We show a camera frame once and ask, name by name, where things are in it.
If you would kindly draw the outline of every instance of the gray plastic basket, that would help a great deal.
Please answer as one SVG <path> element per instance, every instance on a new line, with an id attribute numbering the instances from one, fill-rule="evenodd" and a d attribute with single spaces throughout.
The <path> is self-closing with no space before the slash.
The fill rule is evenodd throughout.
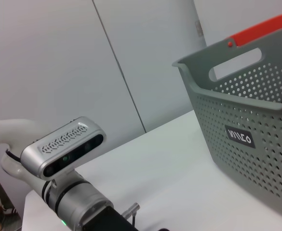
<path id="1" fill-rule="evenodd" d="M 242 46 L 232 44 L 236 41 L 228 38 L 173 66 L 179 68 L 214 162 L 282 213 L 282 29 Z M 210 80 L 212 67 L 255 48 L 262 51 L 259 62 Z"/>

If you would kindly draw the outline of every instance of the basket hole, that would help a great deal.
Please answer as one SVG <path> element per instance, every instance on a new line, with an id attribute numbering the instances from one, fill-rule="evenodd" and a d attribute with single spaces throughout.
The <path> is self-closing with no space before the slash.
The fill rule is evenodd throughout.
<path id="1" fill-rule="evenodd" d="M 261 50 L 259 48 L 255 48 L 251 51 L 248 51 L 244 54 L 241 54 L 235 58 L 232 58 L 224 63 L 221 63 L 213 67 L 209 71 L 209 78 L 212 81 L 217 81 L 219 79 L 222 79 L 223 77 L 231 73 L 237 72 L 238 70 L 241 70 L 247 66 L 250 66 L 258 62 L 261 59 L 261 57 L 262 57 Z"/>

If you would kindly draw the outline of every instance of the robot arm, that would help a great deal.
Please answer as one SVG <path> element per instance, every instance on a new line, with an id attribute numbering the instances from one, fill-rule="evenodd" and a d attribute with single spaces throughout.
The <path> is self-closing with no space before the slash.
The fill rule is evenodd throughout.
<path id="1" fill-rule="evenodd" d="M 121 216 L 74 170 L 83 156 L 99 156 L 95 151 L 105 138 L 103 130 L 85 117 L 51 133 L 30 120 L 0 120 L 0 143 L 8 144 L 10 149 L 1 166 L 34 189 L 73 231 L 137 231 L 126 219 L 135 216 L 138 204 Z"/>
<path id="2" fill-rule="evenodd" d="M 8 144 L 11 153 L 17 158 L 20 158 L 22 151 L 29 144 L 49 132 L 47 127 L 27 119 L 0 120 L 0 144 Z M 6 154 L 1 160 L 1 166 L 9 175 L 25 181 L 41 196 L 44 180 L 30 174 L 20 162 L 13 160 Z"/>

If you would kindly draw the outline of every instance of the camera lens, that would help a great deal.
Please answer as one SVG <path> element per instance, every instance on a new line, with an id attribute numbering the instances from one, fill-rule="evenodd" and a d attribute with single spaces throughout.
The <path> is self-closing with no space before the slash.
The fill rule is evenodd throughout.
<path id="1" fill-rule="evenodd" d="M 54 174 L 53 167 L 47 167 L 44 175 L 46 175 L 48 177 L 48 176 L 52 176 L 53 174 Z"/>
<path id="2" fill-rule="evenodd" d="M 87 142 L 84 146 L 84 151 L 89 152 L 91 150 L 91 147 L 92 147 L 91 144 L 89 142 Z"/>
<path id="3" fill-rule="evenodd" d="M 68 156 L 68 155 L 66 155 L 66 156 L 63 157 L 63 161 L 64 161 L 64 162 L 67 162 L 69 159 L 70 159 L 70 156 Z"/>

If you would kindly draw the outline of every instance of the white table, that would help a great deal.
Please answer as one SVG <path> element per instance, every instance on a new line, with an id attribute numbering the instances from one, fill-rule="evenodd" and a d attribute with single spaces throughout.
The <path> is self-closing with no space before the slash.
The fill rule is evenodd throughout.
<path id="1" fill-rule="evenodd" d="M 282 216 L 252 197 L 212 161 L 189 112 L 77 171 L 122 213 L 132 203 L 140 231 L 282 231 Z M 22 231 L 68 231 L 42 199 L 26 197 Z"/>

